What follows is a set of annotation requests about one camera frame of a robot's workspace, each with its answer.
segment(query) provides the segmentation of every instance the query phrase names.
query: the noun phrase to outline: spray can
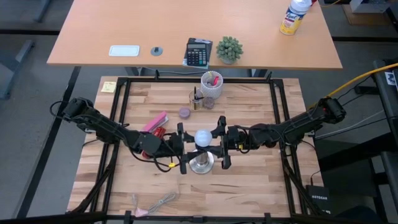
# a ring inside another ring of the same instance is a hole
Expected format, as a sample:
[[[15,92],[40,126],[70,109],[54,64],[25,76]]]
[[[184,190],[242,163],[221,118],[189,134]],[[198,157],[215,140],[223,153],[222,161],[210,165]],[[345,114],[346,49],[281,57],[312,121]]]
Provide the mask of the spray can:
[[[295,34],[311,4],[311,0],[292,0],[286,11],[285,19],[280,25],[281,33],[286,35]]]

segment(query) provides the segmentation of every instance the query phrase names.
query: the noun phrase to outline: yellow cable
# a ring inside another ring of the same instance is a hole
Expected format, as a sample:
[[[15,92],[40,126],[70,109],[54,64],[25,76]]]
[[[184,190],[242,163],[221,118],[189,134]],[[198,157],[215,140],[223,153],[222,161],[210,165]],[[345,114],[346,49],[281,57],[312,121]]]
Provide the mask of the yellow cable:
[[[322,6],[322,5],[320,4],[320,6],[321,6],[321,7],[329,7],[329,6],[332,6],[332,5],[337,4],[337,3],[339,3],[339,2],[341,2],[341,0],[337,0],[337,1],[335,1],[335,2],[333,2],[333,3],[331,3],[331,4],[329,4],[329,5],[325,5],[325,6]]]
[[[340,86],[339,88],[335,89],[333,92],[327,94],[327,96],[325,96],[325,97],[331,97],[331,96],[333,96],[334,94],[338,93],[339,91],[341,91],[342,89],[344,89],[344,88],[346,88],[347,86],[351,85],[352,83],[354,83],[354,82],[360,80],[361,78],[365,78],[366,76],[372,75],[373,73],[381,72],[381,71],[383,71],[383,70],[387,70],[387,69],[389,69],[389,68],[396,67],[396,66],[398,66],[398,63],[394,63],[394,64],[392,64],[392,65],[387,65],[387,66],[384,66],[384,67],[381,67],[381,68],[378,68],[378,69],[375,69],[375,70],[371,70],[371,71],[366,72],[366,73],[364,73],[364,74],[362,74],[362,75],[358,75],[357,77],[353,78],[353,79],[350,80],[349,82],[347,82],[347,83],[345,83],[344,85]]]

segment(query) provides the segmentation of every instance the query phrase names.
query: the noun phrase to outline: pencil cup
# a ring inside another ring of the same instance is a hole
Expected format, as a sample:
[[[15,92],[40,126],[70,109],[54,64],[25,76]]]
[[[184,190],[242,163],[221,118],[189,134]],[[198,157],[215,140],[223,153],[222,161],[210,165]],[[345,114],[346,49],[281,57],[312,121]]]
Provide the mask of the pencil cup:
[[[189,93],[189,105],[191,110],[200,110],[200,108],[203,106],[203,93],[200,90],[197,90],[196,99],[194,94],[194,91]]]
[[[200,90],[205,97],[217,99],[223,91],[223,83],[224,80],[220,73],[214,71],[206,72],[201,76]]]

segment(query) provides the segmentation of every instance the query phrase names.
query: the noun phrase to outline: calculator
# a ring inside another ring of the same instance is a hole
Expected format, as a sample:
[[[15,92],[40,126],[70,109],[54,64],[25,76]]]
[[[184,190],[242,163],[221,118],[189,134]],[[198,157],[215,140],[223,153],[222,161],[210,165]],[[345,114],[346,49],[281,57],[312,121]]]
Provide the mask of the calculator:
[[[188,66],[207,66],[206,44],[187,43],[187,65]]]

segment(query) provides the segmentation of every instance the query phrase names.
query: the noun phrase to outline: light bulb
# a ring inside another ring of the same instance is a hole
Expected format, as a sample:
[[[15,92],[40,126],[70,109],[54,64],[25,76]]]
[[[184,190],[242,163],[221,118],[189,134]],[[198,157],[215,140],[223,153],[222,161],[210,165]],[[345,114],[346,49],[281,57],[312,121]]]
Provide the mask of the light bulb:
[[[201,129],[195,133],[195,144],[200,147],[209,146],[213,136],[211,135],[209,130]]]

